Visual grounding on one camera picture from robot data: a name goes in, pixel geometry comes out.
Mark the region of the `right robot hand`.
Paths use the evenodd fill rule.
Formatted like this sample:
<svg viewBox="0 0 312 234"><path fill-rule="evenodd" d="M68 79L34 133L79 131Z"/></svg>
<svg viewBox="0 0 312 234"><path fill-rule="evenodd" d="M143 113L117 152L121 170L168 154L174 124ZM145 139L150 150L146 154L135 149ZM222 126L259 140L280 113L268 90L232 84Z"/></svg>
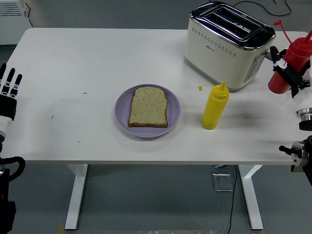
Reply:
<svg viewBox="0 0 312 234"><path fill-rule="evenodd" d="M290 48L278 51L275 46L270 48L273 62L274 75L269 81L271 92L283 94L291 92L292 98L297 103L296 110L312 107L312 67L311 60L305 62L304 67L298 72L291 65L291 60L286 59L286 53Z"/></svg>

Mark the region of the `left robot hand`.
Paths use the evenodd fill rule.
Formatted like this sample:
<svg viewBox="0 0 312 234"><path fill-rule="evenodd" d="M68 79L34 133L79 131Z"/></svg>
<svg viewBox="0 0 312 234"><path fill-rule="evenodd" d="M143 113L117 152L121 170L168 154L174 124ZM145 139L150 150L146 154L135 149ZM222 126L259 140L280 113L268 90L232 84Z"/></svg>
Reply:
<svg viewBox="0 0 312 234"><path fill-rule="evenodd" d="M22 80L22 74L18 74L13 84L15 68L11 68L7 78L3 78L6 71L6 63L0 67L0 136L6 137L8 126L13 122L16 115L18 89Z"/></svg>

